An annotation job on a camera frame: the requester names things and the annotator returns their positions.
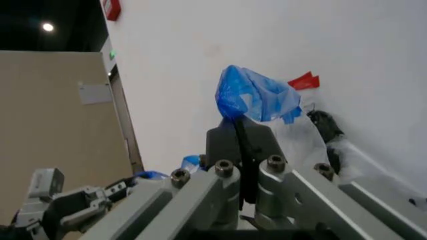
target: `dark ceiling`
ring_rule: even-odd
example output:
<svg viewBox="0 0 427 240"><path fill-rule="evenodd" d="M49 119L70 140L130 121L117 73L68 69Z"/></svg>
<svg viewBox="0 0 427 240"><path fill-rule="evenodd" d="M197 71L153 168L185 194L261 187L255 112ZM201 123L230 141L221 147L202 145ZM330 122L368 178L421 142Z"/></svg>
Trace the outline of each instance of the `dark ceiling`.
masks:
<svg viewBox="0 0 427 240"><path fill-rule="evenodd" d="M1 0L0 36L0 50L99 52L108 32L99 0Z"/></svg>

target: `screw head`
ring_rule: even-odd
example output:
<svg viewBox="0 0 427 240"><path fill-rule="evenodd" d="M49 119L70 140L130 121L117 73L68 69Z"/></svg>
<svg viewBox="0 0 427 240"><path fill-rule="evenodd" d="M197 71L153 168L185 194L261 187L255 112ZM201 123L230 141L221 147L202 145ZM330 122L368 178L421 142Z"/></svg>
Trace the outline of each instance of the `screw head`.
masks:
<svg viewBox="0 0 427 240"><path fill-rule="evenodd" d="M314 165L314 170L316 170L329 181L332 181L332 179L334 178L334 169L329 164L317 163L316 165Z"/></svg>
<svg viewBox="0 0 427 240"><path fill-rule="evenodd" d="M219 160L215 163L215 173L222 178L229 178L233 175L234 165L229 160Z"/></svg>
<svg viewBox="0 0 427 240"><path fill-rule="evenodd" d="M271 155L267 158L267 166L270 170L281 173L285 170L286 160L280 155Z"/></svg>
<svg viewBox="0 0 427 240"><path fill-rule="evenodd" d="M190 173L184 168L178 168L170 174L170 182L176 188L182 188L190 180Z"/></svg>

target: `red plastic bag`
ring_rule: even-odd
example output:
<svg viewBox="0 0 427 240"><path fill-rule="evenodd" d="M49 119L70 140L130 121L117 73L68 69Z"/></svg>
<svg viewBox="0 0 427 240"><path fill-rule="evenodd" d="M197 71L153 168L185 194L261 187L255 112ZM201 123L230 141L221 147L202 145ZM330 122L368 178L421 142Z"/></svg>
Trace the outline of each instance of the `red plastic bag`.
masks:
<svg viewBox="0 0 427 240"><path fill-rule="evenodd" d="M319 76L313 76L311 71L287 83L295 90L315 89L320 86Z"/></svg>

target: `green exit sign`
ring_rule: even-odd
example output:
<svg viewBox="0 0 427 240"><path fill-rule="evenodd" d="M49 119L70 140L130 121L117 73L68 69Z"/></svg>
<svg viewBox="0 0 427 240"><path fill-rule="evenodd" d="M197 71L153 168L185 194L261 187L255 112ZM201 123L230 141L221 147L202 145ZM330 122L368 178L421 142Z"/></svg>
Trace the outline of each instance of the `green exit sign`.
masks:
<svg viewBox="0 0 427 240"><path fill-rule="evenodd" d="M115 56L116 56L116 51L111 50L111 51L109 52L109 60L110 60L110 61L111 61L111 60L113 60Z"/></svg>

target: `red fire alarm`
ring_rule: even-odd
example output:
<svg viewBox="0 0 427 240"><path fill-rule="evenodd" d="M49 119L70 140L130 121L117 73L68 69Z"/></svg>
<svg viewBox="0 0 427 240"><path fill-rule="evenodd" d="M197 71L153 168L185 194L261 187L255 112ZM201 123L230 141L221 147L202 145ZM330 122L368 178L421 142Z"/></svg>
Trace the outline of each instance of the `red fire alarm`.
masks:
<svg viewBox="0 0 427 240"><path fill-rule="evenodd" d="M120 11L122 10L119 0L104 0L102 5L107 19L110 21L116 21L119 17Z"/></svg>

